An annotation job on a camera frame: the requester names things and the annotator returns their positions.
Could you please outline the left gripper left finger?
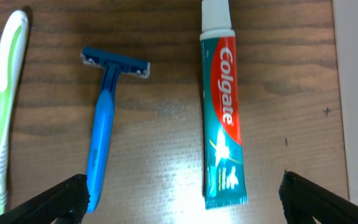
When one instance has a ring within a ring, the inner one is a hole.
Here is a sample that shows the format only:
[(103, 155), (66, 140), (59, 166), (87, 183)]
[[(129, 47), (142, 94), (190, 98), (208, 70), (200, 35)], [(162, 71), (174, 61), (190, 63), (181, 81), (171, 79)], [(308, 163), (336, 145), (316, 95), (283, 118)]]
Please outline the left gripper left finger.
[(76, 174), (0, 215), (0, 224), (80, 224), (90, 202), (86, 181)]

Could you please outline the Colgate toothpaste tube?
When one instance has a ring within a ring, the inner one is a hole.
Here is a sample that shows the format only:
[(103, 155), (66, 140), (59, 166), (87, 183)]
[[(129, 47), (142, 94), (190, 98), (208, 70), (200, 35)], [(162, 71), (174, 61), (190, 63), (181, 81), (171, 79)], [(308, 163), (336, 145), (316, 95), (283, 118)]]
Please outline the Colgate toothpaste tube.
[(228, 0), (201, 3), (205, 207), (247, 203), (237, 83), (236, 35)]

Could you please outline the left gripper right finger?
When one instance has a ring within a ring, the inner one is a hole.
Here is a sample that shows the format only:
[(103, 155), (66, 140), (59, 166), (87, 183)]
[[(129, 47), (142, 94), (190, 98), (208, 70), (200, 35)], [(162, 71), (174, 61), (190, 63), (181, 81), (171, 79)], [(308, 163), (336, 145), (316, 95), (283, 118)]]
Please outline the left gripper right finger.
[(288, 224), (358, 223), (358, 206), (286, 170), (279, 188)]

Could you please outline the blue disposable razor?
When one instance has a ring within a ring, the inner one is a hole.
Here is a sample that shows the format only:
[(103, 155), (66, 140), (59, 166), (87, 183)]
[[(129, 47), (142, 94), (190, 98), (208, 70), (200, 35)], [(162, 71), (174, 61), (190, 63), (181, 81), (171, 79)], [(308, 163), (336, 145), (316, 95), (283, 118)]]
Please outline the blue disposable razor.
[(95, 107), (91, 140), (86, 168), (89, 203), (87, 212), (93, 213), (98, 206), (103, 189), (109, 145), (115, 114), (115, 92), (119, 76), (128, 74), (147, 79), (150, 62), (109, 53), (92, 47), (83, 47), (81, 58), (85, 65), (104, 70), (99, 96)]

